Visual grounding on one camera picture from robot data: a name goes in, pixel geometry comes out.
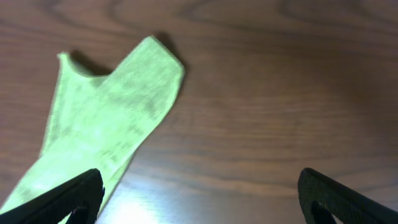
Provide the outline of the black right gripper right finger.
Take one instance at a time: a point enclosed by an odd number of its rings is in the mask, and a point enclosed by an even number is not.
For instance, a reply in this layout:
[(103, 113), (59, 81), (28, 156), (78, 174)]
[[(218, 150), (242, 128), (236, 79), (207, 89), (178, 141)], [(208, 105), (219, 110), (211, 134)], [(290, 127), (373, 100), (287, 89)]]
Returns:
[(397, 224), (397, 212), (311, 168), (298, 179), (298, 198), (307, 224)]

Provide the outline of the green microfiber cloth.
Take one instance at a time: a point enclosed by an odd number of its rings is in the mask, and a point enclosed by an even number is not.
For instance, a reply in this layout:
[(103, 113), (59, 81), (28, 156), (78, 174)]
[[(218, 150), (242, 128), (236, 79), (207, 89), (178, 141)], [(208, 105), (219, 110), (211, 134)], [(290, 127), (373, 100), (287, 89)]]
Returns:
[(98, 169), (103, 180), (100, 213), (136, 149), (170, 111), (185, 73), (153, 36), (105, 76), (95, 75), (68, 52), (58, 59), (40, 156), (8, 196), (1, 215), (90, 169)]

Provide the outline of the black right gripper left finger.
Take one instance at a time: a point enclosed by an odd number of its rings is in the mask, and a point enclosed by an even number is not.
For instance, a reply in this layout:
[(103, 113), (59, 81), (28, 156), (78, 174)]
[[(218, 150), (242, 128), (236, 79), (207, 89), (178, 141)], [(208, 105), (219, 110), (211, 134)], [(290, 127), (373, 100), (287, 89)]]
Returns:
[(105, 189), (98, 169), (90, 169), (62, 185), (1, 215), (3, 224), (94, 224)]

